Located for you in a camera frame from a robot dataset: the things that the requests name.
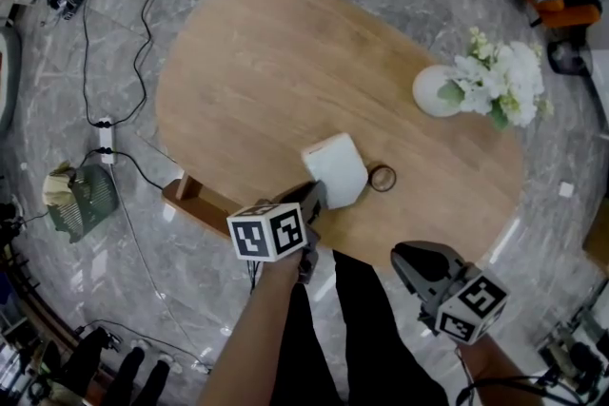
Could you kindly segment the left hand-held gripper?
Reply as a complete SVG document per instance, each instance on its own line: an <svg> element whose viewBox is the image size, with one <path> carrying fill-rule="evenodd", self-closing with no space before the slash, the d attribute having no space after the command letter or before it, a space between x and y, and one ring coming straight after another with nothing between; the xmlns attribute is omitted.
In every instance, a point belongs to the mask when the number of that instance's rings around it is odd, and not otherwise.
<svg viewBox="0 0 609 406"><path fill-rule="evenodd" d="M298 282L309 283L320 239L310 223L327 208L325 184L299 184L274 202L244 207L226 219L237 258L246 262L250 282L255 283L261 263L276 262L302 250Z"/></svg>

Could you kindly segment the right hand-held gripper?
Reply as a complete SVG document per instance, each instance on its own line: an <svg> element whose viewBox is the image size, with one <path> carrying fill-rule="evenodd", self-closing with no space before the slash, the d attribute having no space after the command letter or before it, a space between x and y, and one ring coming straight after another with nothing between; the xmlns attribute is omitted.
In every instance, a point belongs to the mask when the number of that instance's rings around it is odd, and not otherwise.
<svg viewBox="0 0 609 406"><path fill-rule="evenodd" d="M508 300L507 288L492 272L465 264L442 243L399 242L392 249L391 263L411 294L429 300L422 303L419 320L434 334L462 344L480 339ZM437 291L444 279L450 280Z"/></svg>

